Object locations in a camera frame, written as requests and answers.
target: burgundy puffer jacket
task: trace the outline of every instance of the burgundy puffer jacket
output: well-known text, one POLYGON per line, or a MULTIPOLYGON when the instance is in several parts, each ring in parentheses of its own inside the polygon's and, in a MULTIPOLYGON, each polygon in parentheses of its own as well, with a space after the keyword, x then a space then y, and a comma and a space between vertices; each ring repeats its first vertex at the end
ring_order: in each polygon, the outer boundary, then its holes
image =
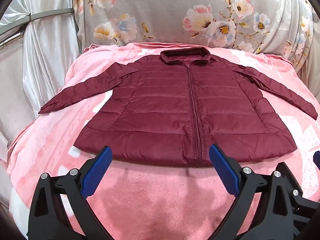
POLYGON ((258 88, 317 118, 312 104, 284 85, 203 47, 114 63, 97 77, 65 88, 39 113, 113 89, 75 147, 97 153, 108 145, 118 160, 184 166, 210 164, 213 143, 239 162, 293 152, 291 133, 258 88))

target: white satin curtain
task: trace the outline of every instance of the white satin curtain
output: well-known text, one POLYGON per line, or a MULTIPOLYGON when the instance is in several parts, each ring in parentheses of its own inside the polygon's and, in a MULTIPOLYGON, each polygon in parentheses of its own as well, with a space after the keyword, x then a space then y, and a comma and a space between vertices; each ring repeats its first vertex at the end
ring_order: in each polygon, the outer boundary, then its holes
MULTIPOLYGON (((71 8, 72 4, 73 0, 13 0, 0 27, 30 13, 71 8)), ((78 55, 73 14, 46 17, 28 24, 23 37, 23 88, 36 118, 41 106, 64 85, 66 72, 78 55)))
POLYGON ((7 145, 8 141, 4 135, 0 132, 0 159, 7 161, 7 145))

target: floral pillow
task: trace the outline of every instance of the floral pillow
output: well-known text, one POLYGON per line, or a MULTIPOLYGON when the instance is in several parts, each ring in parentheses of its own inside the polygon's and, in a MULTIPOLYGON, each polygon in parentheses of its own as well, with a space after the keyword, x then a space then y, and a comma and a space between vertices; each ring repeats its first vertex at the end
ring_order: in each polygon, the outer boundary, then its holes
POLYGON ((181 42, 271 53, 298 72, 313 35, 308 0, 74 0, 82 47, 181 42))

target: jacket pocket seam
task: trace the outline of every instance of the jacket pocket seam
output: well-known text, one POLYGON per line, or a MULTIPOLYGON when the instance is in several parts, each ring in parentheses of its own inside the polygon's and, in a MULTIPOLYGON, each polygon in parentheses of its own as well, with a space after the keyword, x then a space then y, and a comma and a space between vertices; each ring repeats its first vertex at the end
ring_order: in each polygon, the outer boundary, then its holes
POLYGON ((139 76, 138 76, 138 80, 137 80, 137 85, 136 85, 136 88, 132 91, 132 93, 131 93, 131 95, 130 95, 130 97, 128 98, 128 102, 127 102, 127 104, 124 106, 124 108, 123 108, 123 110, 122 110, 122 112, 121 112, 121 114, 119 114, 119 116, 117 117, 117 119, 113 122, 113 124, 112 125, 110 125, 108 128, 111 128, 118 120, 119 120, 119 118, 121 117, 121 115, 123 114, 123 112, 125 111, 125 109, 127 108, 127 105, 129 104, 129 102, 130 102, 130 99, 132 98, 132 95, 133 95, 133 93, 135 92, 135 90, 137 89, 137 87, 138 87, 138 84, 139 84, 139 80, 140 80, 140 75, 141 75, 141 70, 140 70, 140 72, 139 72, 139 76))
POLYGON ((260 115, 258 115, 258 113, 256 112, 256 109, 255 109, 254 105, 252 104, 252 102, 250 101, 250 99, 248 98, 247 94, 246 94, 246 93, 243 91, 243 89, 241 88, 241 86, 240 86, 240 84, 239 84, 239 82, 238 82, 238 79, 237 79, 237 77, 236 77, 236 74, 235 74, 234 72, 233 72, 233 75, 235 76, 235 79, 236 79, 236 82, 237 82, 238 85, 239 85, 239 88, 241 89, 241 91, 245 94, 245 96, 246 96, 247 99, 249 100, 250 104, 252 105, 252 107, 253 107, 253 109, 254 109, 254 112, 255 112, 256 115, 259 117, 261 123, 262 123, 263 126, 268 130, 268 132, 271 132, 271 131, 268 129, 268 127, 266 127, 265 123, 262 121, 260 115))

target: pink fleece blanket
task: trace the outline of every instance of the pink fleece blanket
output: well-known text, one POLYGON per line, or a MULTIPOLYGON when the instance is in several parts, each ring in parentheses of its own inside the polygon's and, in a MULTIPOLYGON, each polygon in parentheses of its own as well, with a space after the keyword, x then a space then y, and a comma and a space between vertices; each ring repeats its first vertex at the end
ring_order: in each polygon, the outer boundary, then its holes
MULTIPOLYGON (((127 64, 148 54, 160 54, 164 49, 193 46, 196 45, 92 45, 71 65, 65 87, 100 74, 114 62, 127 64)), ((207 49, 231 62, 256 68, 305 98, 320 113, 319 103, 286 59, 231 49, 207 49)), ((43 172, 51 176, 65 175, 70 169, 80 168, 88 158, 94 157, 72 145, 84 125, 111 94, 109 91, 40 116, 12 144, 7 172, 27 207, 30 207, 34 189, 43 172)), ((256 173, 271 174, 278 162, 284 161, 302 186, 304 197, 318 201, 320 172, 312 162, 312 156, 320 149, 319 121, 314 121, 276 96, 267 92, 263 92, 263 95, 291 131, 298 149, 281 158, 245 165, 256 173)), ((153 167, 119 161, 111 163, 96 193, 88 198, 97 217, 117 240, 207 239, 233 200, 234 197, 226 192, 214 168, 153 167)), ((63 202, 74 229, 81 232, 66 197, 63 197, 63 202)), ((258 196, 241 231, 248 228, 257 203, 258 196)))

